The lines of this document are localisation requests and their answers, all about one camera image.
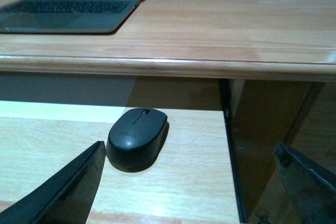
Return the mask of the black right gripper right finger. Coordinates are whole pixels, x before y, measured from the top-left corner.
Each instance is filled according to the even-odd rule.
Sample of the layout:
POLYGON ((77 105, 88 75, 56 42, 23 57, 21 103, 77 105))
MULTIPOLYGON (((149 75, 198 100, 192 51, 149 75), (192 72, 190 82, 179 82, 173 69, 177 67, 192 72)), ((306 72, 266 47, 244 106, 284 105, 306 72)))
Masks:
POLYGON ((273 155, 301 223, 335 223, 335 174, 281 141, 273 155))

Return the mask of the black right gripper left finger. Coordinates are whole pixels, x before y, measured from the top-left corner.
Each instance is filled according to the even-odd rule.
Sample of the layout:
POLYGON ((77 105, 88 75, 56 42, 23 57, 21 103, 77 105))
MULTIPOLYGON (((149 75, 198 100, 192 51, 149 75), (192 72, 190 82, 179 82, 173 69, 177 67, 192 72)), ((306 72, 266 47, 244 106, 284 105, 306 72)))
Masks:
POLYGON ((1 223, 86 223, 106 147, 97 141, 30 194, 1 212, 1 223))

